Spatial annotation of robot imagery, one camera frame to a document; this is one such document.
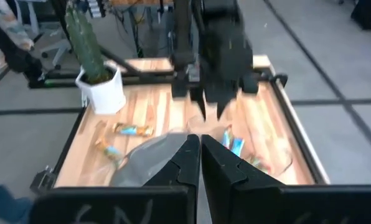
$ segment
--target jeans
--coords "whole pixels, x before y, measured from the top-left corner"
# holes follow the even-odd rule
[[[31,208],[32,202],[28,198],[15,199],[7,188],[0,185],[0,219],[26,224]]]

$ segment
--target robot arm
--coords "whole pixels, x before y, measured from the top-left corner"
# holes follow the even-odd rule
[[[207,103],[217,104],[220,119],[239,88],[245,93],[258,91],[257,81],[251,76],[252,49],[237,0],[191,0],[191,9],[199,31],[198,57],[191,50],[176,49],[172,57],[177,73],[172,96],[185,96],[189,90],[191,100],[198,103],[205,118],[205,95]],[[177,16],[177,26],[184,26],[187,19]]]

